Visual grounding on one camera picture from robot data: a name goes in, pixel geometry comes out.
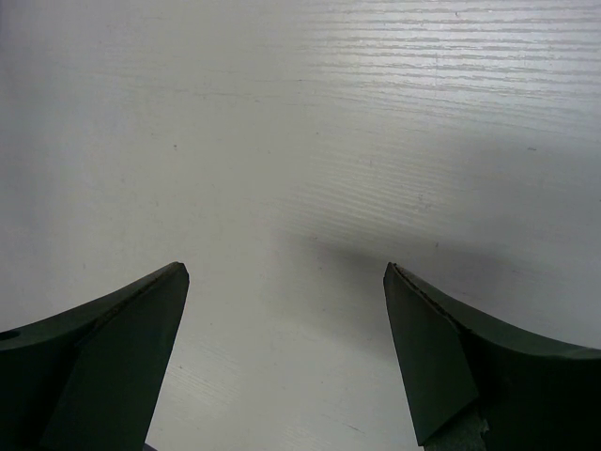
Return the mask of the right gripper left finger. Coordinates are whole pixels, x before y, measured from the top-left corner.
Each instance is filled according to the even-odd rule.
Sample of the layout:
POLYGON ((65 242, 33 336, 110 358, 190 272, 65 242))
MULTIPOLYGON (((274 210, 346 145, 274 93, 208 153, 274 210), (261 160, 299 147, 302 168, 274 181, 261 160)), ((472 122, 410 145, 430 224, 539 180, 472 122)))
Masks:
POLYGON ((189 284, 173 262, 2 332, 2 449, 147 450, 189 284))

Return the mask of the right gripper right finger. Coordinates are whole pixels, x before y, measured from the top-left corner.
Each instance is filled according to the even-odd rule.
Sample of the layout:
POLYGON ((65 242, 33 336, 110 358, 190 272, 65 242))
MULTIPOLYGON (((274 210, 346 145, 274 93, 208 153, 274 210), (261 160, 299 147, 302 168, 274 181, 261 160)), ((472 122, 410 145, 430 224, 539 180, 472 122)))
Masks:
POLYGON ((383 285, 419 446, 599 448, 599 350, 496 319, 396 264, 383 285))

